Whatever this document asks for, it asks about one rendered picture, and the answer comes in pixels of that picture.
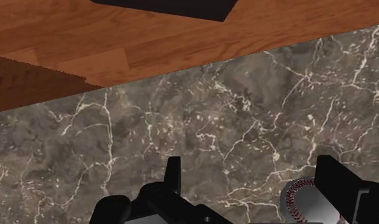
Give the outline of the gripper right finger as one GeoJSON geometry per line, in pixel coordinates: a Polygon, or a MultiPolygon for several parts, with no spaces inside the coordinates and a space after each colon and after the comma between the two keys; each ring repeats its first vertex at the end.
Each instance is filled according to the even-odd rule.
{"type": "Polygon", "coordinates": [[[363,180],[330,155],[319,155],[315,186],[349,224],[379,224],[379,183],[363,180]]]}

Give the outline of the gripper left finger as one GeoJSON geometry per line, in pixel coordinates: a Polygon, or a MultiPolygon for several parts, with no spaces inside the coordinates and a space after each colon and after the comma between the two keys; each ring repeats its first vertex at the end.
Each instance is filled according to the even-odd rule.
{"type": "Polygon", "coordinates": [[[163,181],[145,184],[131,201],[125,195],[99,200],[89,224],[233,224],[204,204],[181,196],[181,159],[168,158],[163,181]]]}

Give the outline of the white baseball with red stitching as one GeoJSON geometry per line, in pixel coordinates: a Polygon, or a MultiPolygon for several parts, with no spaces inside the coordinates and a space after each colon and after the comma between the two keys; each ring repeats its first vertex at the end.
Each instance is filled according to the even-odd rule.
{"type": "Polygon", "coordinates": [[[289,223],[338,224],[348,199],[335,185],[318,188],[313,177],[288,181],[280,192],[281,214],[289,223]]]}

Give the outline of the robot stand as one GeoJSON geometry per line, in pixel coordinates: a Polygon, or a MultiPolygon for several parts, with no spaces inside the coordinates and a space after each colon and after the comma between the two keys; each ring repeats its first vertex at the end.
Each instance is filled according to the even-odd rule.
{"type": "Polygon", "coordinates": [[[238,0],[91,0],[93,3],[223,22],[238,0]]]}

